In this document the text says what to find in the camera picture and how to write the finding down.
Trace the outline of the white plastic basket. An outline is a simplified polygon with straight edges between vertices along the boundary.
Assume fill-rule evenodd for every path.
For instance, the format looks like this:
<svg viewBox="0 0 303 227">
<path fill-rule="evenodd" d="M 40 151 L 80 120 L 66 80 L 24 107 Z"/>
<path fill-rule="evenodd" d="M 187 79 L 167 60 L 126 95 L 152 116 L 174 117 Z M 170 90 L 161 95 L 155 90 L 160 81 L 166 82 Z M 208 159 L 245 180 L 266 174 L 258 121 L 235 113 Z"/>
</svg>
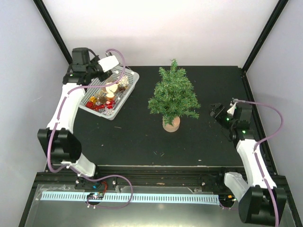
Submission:
<svg viewBox="0 0 303 227">
<path fill-rule="evenodd" d="M 81 108 L 89 113 L 92 113 L 96 116 L 103 117 L 108 120 L 113 120 L 116 117 L 116 115 L 118 114 L 118 112 L 120 111 L 120 109 L 122 108 L 123 104 L 126 102 L 128 97 L 130 96 L 130 94 L 132 93 L 132 91 L 135 87 L 135 84 L 139 80 L 139 74 L 132 71 L 129 67 L 125 68 L 124 73 L 122 72 L 122 70 L 123 70 L 122 66 L 117 66 L 117 67 L 113 68 L 111 70 L 112 71 L 111 76 L 103 82 L 100 82 L 98 79 L 93 79 L 90 84 L 91 88 L 87 89 L 85 96 L 83 97 L 83 99 L 80 102 L 79 108 Z M 99 105 L 98 111 L 88 109 L 85 106 L 86 103 L 89 101 L 89 99 L 92 96 L 94 96 L 96 98 L 101 95 L 106 96 L 105 87 L 107 87 L 107 83 L 109 83 L 109 85 L 118 84 L 118 82 L 122 76 L 128 76 L 129 84 L 127 86 L 127 89 L 124 92 L 119 92 L 119 91 L 116 92 L 116 97 L 113 101 L 107 100 L 104 105 Z M 106 107 L 113 108 L 115 111 L 114 114 L 111 116 L 104 116 L 102 113 L 104 112 Z"/>
</svg>

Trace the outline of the small green christmas tree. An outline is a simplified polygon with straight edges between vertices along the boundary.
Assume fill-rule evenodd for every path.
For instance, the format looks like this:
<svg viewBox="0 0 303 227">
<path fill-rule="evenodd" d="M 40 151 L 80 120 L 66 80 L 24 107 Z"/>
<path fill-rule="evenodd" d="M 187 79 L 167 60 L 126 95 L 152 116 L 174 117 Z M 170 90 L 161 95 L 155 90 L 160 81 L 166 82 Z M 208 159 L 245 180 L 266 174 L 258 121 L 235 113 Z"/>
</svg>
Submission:
<svg viewBox="0 0 303 227">
<path fill-rule="evenodd" d="M 148 100 L 151 114 L 162 115 L 162 127 L 167 132 L 176 132 L 183 116 L 199 118 L 196 111 L 201 107 L 194 86 L 184 68 L 179 67 L 176 59 L 171 60 L 168 70 L 159 68 L 161 80 L 156 83 L 153 97 Z"/>
</svg>

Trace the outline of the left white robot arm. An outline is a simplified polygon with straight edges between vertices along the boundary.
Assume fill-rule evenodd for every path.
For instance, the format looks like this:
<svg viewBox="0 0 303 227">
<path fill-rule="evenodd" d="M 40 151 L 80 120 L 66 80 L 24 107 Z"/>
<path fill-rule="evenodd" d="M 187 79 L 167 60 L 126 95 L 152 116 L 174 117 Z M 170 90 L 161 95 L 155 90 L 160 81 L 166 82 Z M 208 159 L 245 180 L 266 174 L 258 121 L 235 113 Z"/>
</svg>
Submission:
<svg viewBox="0 0 303 227">
<path fill-rule="evenodd" d="M 72 50 L 72 62 L 62 79 L 62 93 L 55 113 L 44 129 L 37 132 L 38 140 L 47 158 L 48 169 L 58 173 L 64 168 L 85 177 L 91 189 L 101 185 L 102 178 L 96 174 L 97 166 L 82 153 L 81 142 L 73 134 L 75 117 L 81 100 L 93 79 L 104 81 L 119 65 L 111 50 L 100 58 L 91 49 L 81 47 Z"/>
</svg>

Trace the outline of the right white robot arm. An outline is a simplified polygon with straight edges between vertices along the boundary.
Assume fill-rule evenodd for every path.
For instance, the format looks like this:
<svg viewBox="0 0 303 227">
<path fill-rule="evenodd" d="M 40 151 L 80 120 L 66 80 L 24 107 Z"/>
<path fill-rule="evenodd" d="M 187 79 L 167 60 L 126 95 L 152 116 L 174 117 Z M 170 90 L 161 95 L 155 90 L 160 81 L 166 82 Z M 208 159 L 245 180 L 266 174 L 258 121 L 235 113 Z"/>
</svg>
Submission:
<svg viewBox="0 0 303 227">
<path fill-rule="evenodd" d="M 253 102 L 234 99 L 225 108 L 221 103 L 212 104 L 209 114 L 229 132 L 241 157 L 246 178 L 240 173 L 227 172 L 215 179 L 216 187 L 231 190 L 239 203 L 238 211 L 243 223 L 277 227 L 280 224 L 287 195 L 270 176 L 260 151 L 266 139 L 256 140 L 251 126 Z"/>
</svg>

